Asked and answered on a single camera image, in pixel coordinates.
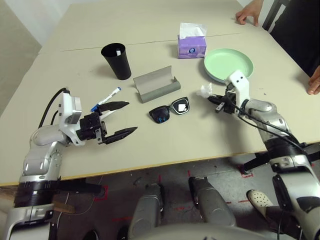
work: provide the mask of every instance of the white shoe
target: white shoe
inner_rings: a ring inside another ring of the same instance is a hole
[[[254,208],[257,209],[264,217],[266,217],[267,207],[274,205],[262,191],[252,189],[246,193],[246,196]]]

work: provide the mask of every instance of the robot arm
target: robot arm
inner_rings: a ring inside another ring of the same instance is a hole
[[[110,144],[131,134],[137,127],[122,129],[107,137],[105,122],[100,119],[102,112],[128,104],[120,101],[98,105],[95,112],[80,119],[80,98],[63,90],[58,105],[59,124],[42,126],[30,138],[30,150],[23,162],[14,208],[8,213],[3,240],[26,239],[26,235],[28,239],[56,239],[56,225],[47,220],[53,216],[52,200],[59,189],[64,148],[70,144],[83,146],[90,139],[97,139],[98,144]]]
[[[225,96],[212,95],[209,101],[218,105],[217,113],[224,109],[240,118],[245,116],[256,124],[268,151],[272,170],[277,173],[272,181],[279,206],[292,213],[308,240],[318,239],[320,182],[308,157],[301,151],[299,143],[294,144],[297,140],[277,112],[277,107],[271,102],[250,98],[249,82],[242,72],[235,71],[225,83]]]

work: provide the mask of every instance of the sunglasses lens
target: sunglasses lens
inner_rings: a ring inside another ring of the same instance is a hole
[[[157,124],[162,124],[170,118],[170,113],[167,106],[157,107],[151,110],[149,114]]]
[[[187,97],[178,99],[172,103],[172,108],[177,114],[185,114],[189,111],[189,101]]]

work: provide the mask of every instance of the purple tissue box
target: purple tissue box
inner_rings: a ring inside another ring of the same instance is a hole
[[[179,59],[204,58],[206,48],[207,44],[204,36],[187,36],[184,39],[180,39],[178,35]]]

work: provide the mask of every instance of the black cable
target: black cable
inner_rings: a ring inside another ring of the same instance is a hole
[[[53,114],[52,119],[51,119],[51,122],[50,122],[50,125],[53,125],[53,124],[54,124],[55,117],[56,117],[56,115],[57,115],[58,112],[59,112],[59,111],[57,110],[57,111],[55,111],[55,113]]]
[[[240,117],[239,115],[238,115],[238,118],[241,119],[242,121],[244,121],[246,124],[249,124],[250,126],[252,126],[252,127],[254,127],[254,128],[260,129],[260,130],[265,131],[265,132],[267,132],[267,133],[269,133],[269,134],[275,135],[275,136],[277,136],[278,138],[281,138],[282,140],[286,141],[287,143],[289,143],[289,144],[297,147],[297,148],[298,148],[303,154],[305,154],[306,156],[308,155],[307,152],[306,152],[302,147],[300,147],[298,144],[296,144],[295,142],[290,141],[289,139],[286,139],[285,137],[283,137],[283,136],[281,136],[281,135],[279,135],[279,134],[277,134],[277,133],[275,133],[275,132],[272,132],[272,131],[263,129],[262,127],[259,127],[259,126],[257,126],[257,125],[254,125],[254,124],[252,124],[251,122],[248,122],[248,121],[244,120],[244,119],[243,119],[242,117]]]
[[[281,222],[282,222],[282,217],[284,216],[284,212],[285,211],[283,211],[283,210],[281,212],[281,217],[280,217],[279,224],[278,224],[278,231],[276,233],[276,239],[277,240],[280,240],[280,228],[281,228]]]
[[[299,141],[296,139],[296,137],[295,137],[292,133],[288,132],[287,130],[284,130],[284,129],[282,129],[281,127],[278,127],[278,126],[273,125],[273,124],[271,124],[271,123],[261,121],[260,119],[252,116],[251,114],[243,111],[241,108],[239,108],[237,105],[235,105],[235,104],[231,101],[231,99],[229,98],[229,96],[228,96],[228,94],[227,94],[227,91],[228,91],[228,90],[226,89],[226,90],[225,90],[225,96],[226,96],[226,98],[229,100],[229,103],[230,103],[234,108],[236,108],[239,112],[241,112],[242,114],[248,116],[249,118],[251,118],[251,119],[253,119],[253,120],[256,120],[257,122],[259,122],[259,123],[261,123],[261,124],[268,125],[269,127],[272,127],[272,128],[274,128],[274,129],[277,129],[277,130],[279,130],[279,131],[281,131],[281,132],[286,133],[286,134],[289,135],[291,138],[293,138],[293,140],[294,140],[296,143],[299,143]]]
[[[46,106],[45,110],[44,110],[44,113],[42,115],[42,118],[41,118],[41,121],[40,121],[40,124],[38,126],[38,129],[41,128],[44,124],[44,121],[46,119],[46,116],[47,116],[47,113],[49,111],[49,108],[51,107],[52,103],[54,102],[54,100],[57,98],[57,96],[62,93],[63,91],[67,90],[65,87],[61,88],[59,91],[57,91],[55,93],[55,95],[53,95],[53,97],[51,98],[50,102],[48,103],[48,105]]]

